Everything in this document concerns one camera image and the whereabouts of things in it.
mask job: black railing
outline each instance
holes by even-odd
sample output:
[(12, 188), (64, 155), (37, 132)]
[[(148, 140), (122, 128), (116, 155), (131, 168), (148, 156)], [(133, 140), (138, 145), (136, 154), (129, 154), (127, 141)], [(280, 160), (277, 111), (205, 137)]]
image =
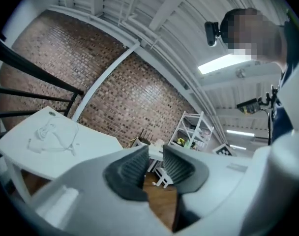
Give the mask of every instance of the black railing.
[[(42, 81), (48, 82), (54, 86), (59, 88), (65, 89), (73, 93), (71, 99), (63, 99), (57, 97), (51, 97), (47, 95), (31, 93), (20, 91), (11, 88), (3, 88), (0, 87), (0, 93), (11, 94), (16, 96), (23, 96), (23, 97), (31, 97), (37, 99), (45, 99), (45, 100), (53, 100), (53, 101), (61, 101), (61, 102), (68, 102), (66, 109), (55, 109), (57, 112), (63, 112), (65, 116), (68, 115), (73, 102), (75, 101), (77, 95), (83, 95), (84, 92), (75, 88), (74, 86), (56, 78), (55, 76), (51, 75), (50, 73), (44, 71), (34, 63), (28, 61), (24, 57), (15, 53), (12, 49), (8, 48), (1, 40), (0, 40), (0, 60), (4, 63), (24, 72), (27, 73), (35, 78), (38, 78)], [(16, 116), (27, 116), (36, 113), (39, 110), (26, 110), (26, 111), (8, 111), (8, 112), (0, 112), (0, 118), (5, 117), (16, 117)]]

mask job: fluorescent light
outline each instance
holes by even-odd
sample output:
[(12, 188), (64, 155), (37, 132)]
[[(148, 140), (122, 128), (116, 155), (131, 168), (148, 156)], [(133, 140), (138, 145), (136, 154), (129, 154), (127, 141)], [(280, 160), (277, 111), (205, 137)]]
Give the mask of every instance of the fluorescent light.
[(206, 64), (200, 65), (198, 68), (202, 74), (207, 74), (231, 65), (236, 65), (251, 60), (250, 55), (233, 55), (228, 54), (218, 59), (214, 59)]
[(232, 147), (232, 148), (240, 148), (240, 149), (243, 149), (243, 150), (246, 150), (247, 148), (245, 147), (240, 147), (240, 146), (236, 146), (236, 145), (229, 145), (229, 147)]
[(240, 132), (240, 131), (235, 131), (235, 130), (227, 130), (227, 133), (235, 134), (235, 135), (252, 136), (252, 137), (254, 137), (254, 133)]

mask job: white table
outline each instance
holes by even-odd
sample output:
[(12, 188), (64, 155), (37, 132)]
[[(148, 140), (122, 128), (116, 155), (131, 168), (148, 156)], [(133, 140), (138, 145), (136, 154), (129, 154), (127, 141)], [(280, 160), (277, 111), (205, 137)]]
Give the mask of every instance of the white table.
[[(59, 135), (60, 139), (69, 140), (68, 144), (74, 139), (75, 155), (69, 150), (59, 152), (44, 150), (36, 153), (29, 149), (29, 139), (35, 141), (36, 144), (41, 142), (37, 140), (36, 130), (53, 121), (56, 123), (54, 132)], [(50, 132), (45, 138), (45, 144), (61, 148), (57, 137)], [(73, 122), (50, 107), (28, 117), (0, 139), (0, 153), (4, 156), (8, 172), (18, 193), (26, 203), (30, 202), (30, 194), (22, 178), (21, 169), (53, 180), (82, 161), (119, 150), (122, 150), (122, 146), (115, 137)]]
[[(142, 145), (147, 145), (145, 143), (142, 143), (139, 139), (136, 139), (134, 141), (134, 143), (132, 144), (132, 147), (135, 146), (142, 146)], [(150, 164), (149, 168), (148, 168), (148, 172), (150, 172), (153, 167), (155, 166), (155, 164), (160, 161), (163, 161), (163, 148), (162, 147), (157, 147), (153, 144), (149, 145), (149, 158), (153, 159), (152, 163)]]

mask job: white ceiling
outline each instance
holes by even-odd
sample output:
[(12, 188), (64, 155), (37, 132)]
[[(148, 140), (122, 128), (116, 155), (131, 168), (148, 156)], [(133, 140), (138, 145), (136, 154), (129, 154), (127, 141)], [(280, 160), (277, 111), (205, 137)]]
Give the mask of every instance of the white ceiling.
[[(245, 116), (236, 105), (262, 96), (270, 85), (278, 83), (280, 69), (272, 63), (245, 62), (202, 75), (198, 66), (228, 51), (220, 41), (209, 47), (204, 23), (221, 22), (233, 8), (254, 7), (276, 24), (285, 20), (285, 6), (280, 0), (59, 0), (60, 6), (72, 7), (100, 16), (141, 41), (143, 48), (160, 59), (170, 73), (181, 82), (197, 105), (213, 123), (216, 136), (225, 143), (255, 150), (262, 145), (241, 136), (228, 136), (227, 129), (255, 133), (267, 137), (264, 112)], [(236, 71), (242, 69), (244, 78)]]

